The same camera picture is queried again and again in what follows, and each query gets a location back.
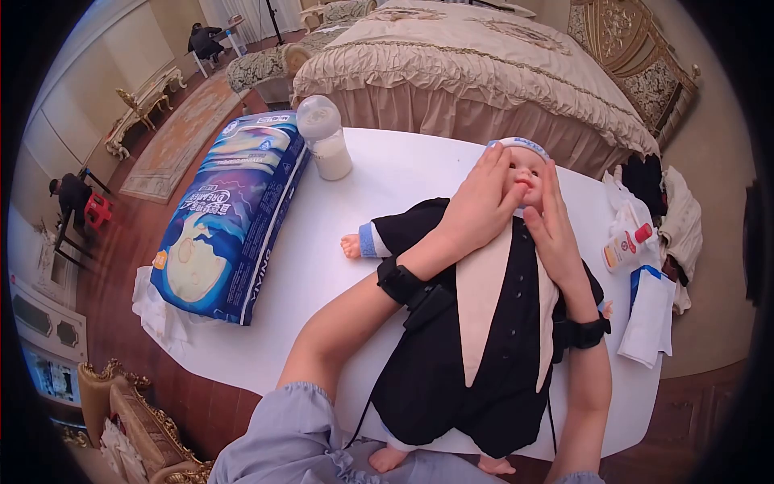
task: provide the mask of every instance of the hand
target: hand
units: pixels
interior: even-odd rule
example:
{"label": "hand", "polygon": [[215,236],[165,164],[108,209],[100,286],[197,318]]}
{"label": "hand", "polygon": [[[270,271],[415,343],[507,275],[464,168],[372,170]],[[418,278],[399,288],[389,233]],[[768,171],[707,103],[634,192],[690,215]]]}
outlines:
{"label": "hand", "polygon": [[525,184],[513,184],[502,196],[510,164],[511,154],[500,142],[488,147],[451,198],[435,232],[450,242],[457,260],[499,235],[524,198]]}
{"label": "hand", "polygon": [[360,257],[360,235],[350,234],[341,238],[341,249],[347,259],[357,259]]}
{"label": "hand", "polygon": [[568,285],[587,281],[587,276],[578,252],[578,244],[567,206],[559,189],[557,165],[549,160],[543,176],[543,217],[534,207],[524,209],[524,222],[535,240],[540,261],[548,277],[565,290]]}

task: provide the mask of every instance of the doll foot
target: doll foot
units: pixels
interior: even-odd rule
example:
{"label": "doll foot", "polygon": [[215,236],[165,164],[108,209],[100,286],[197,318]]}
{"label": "doll foot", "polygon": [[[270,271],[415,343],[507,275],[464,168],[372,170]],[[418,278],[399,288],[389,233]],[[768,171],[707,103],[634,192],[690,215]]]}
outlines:
{"label": "doll foot", "polygon": [[341,238],[341,250],[347,259],[360,257],[360,237],[357,234],[345,235]]}
{"label": "doll foot", "polygon": [[478,461],[478,468],[487,474],[513,474],[516,472],[508,461],[503,458],[491,458],[486,455],[481,456],[481,460]]}
{"label": "doll foot", "polygon": [[398,467],[408,454],[408,452],[387,446],[371,454],[371,457],[368,458],[368,463],[371,464],[372,468],[376,469],[376,472],[384,474]]}

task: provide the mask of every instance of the doll mouth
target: doll mouth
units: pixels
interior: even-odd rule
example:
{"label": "doll mouth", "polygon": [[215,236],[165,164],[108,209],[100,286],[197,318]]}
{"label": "doll mouth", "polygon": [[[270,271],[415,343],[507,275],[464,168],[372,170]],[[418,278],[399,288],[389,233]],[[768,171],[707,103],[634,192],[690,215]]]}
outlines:
{"label": "doll mouth", "polygon": [[517,184],[525,184],[529,188],[534,188],[535,187],[533,182],[531,182],[529,180],[526,180],[526,179],[525,180],[516,180],[515,183],[517,183]]}

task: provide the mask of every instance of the diaper package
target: diaper package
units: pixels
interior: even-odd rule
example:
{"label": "diaper package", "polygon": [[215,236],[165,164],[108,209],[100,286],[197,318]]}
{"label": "diaper package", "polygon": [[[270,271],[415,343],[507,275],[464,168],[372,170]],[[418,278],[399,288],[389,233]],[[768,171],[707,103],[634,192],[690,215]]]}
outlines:
{"label": "diaper package", "polygon": [[250,325],[269,256],[310,151],[296,113],[230,122],[177,205],[153,262],[161,297]]}

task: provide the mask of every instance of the beige bedspread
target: beige bedspread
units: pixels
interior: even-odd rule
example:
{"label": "beige bedspread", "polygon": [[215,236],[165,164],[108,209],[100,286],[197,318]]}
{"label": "beige bedspread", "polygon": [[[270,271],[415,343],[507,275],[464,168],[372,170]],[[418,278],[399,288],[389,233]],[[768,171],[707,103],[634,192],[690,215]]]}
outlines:
{"label": "beige bedspread", "polygon": [[592,127],[615,151],[659,152],[631,103],[569,36],[470,5],[391,0],[308,60],[293,86],[295,102],[408,88],[506,111],[533,103]]}

